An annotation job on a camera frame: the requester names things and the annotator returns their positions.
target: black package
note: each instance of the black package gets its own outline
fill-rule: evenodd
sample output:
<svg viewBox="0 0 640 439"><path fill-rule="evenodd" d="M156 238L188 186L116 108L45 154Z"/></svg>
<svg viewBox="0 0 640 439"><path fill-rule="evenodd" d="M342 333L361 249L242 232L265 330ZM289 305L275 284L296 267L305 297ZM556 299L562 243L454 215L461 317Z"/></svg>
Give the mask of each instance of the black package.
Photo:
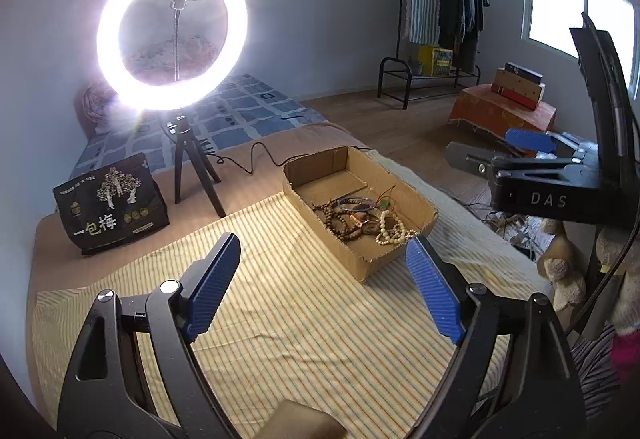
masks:
<svg viewBox="0 0 640 439"><path fill-rule="evenodd" d="M169 224L146 156L136 154L53 188L69 239L93 255Z"/></svg>
<svg viewBox="0 0 640 439"><path fill-rule="evenodd" d="M537 85L542 83L543 76L540 73L536 73L531 69L527 69L518 64L514 64L513 62L507 62L504 65L504 70L513 74L517 74L520 78L524 78L525 80L529 80Z"/></svg>

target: window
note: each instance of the window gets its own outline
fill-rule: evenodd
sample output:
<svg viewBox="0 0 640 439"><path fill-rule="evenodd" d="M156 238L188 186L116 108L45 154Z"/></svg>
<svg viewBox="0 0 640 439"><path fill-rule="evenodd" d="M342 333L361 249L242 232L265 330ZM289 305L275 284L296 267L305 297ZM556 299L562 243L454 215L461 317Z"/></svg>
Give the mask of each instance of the window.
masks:
<svg viewBox="0 0 640 439"><path fill-rule="evenodd" d="M526 0L523 38L578 57L569 28L582 27L587 12L598 29L609 31L629 90L638 83L638 8L628 0Z"/></svg>

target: tree illustration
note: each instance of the tree illustration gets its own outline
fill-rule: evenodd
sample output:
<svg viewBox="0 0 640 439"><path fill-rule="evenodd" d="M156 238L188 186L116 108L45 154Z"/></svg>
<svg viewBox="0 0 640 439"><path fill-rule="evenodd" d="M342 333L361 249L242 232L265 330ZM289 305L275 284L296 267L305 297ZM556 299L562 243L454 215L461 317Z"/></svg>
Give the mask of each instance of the tree illustration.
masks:
<svg viewBox="0 0 640 439"><path fill-rule="evenodd" d="M98 189L98 199L107 201L109 207L113 209L113 198L129 193L127 203L133 204L136 202L136 189L141 184L140 179L133 177L131 174L125 174L112 166L104 175L104 181Z"/></svg>
<svg viewBox="0 0 640 439"><path fill-rule="evenodd" d="M136 202L136 189L142 184L142 181L137 177L133 177L131 174L123 175L124 176L120 179L120 186L123 191L130 193L127 203L133 204Z"/></svg>
<svg viewBox="0 0 640 439"><path fill-rule="evenodd" d="M109 207L113 210L113 195L116 193L116 187L113 183L105 180L98 188L98 199L100 201L107 201L109 203Z"/></svg>
<svg viewBox="0 0 640 439"><path fill-rule="evenodd" d="M114 166L110 167L109 171L104 175L104 180L113 184L113 186L115 187L118 197L124 194L122 181L124 180L126 175L127 174L121 172Z"/></svg>

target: book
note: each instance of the book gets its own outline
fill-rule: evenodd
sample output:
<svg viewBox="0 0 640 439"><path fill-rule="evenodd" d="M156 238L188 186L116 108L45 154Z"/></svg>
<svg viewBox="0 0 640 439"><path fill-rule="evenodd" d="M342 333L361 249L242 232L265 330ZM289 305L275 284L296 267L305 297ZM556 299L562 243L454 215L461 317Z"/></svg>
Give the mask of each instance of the book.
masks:
<svg viewBox="0 0 640 439"><path fill-rule="evenodd" d="M510 73L517 74L518 76L529 80L530 82L533 82L537 85L540 85L540 82L542 82L543 79L542 74L536 73L535 71L527 69L526 67L523 67L521 65L514 64L513 62L507 62L504 65L504 69Z"/></svg>
<svg viewBox="0 0 640 439"><path fill-rule="evenodd" d="M531 109L532 111L535 111L536 107L538 106L538 103L533 101L532 99L527 98L526 96L522 96L521 94L518 94L516 91L507 89L502 85L492 84L491 90L492 92L502 95L505 98L509 98L510 100L513 100L514 102L522 105L523 107L526 107L527 109Z"/></svg>

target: window frame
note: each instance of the window frame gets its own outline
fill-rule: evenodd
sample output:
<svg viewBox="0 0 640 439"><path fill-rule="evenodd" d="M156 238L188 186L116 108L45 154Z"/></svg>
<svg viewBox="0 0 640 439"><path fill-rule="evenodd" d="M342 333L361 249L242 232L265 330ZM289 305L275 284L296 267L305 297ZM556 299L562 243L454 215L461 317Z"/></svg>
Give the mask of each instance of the window frame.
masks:
<svg viewBox="0 0 640 439"><path fill-rule="evenodd" d="M629 96L635 100L638 98L638 89L640 85L640 5L638 0L626 0L631 3L634 9L634 58L631 67L631 81L628 89ZM584 0L585 11L589 13L589 0ZM530 37L531 34L531 21L533 16L533 0L524 0L524 8L522 14L522 35L521 39L535 44L538 47L543 47L546 50L553 53L569 58L572 61L577 61L577 58L571 54L565 53L561 49L553 47L552 45L545 44L539 40L534 40Z"/></svg>

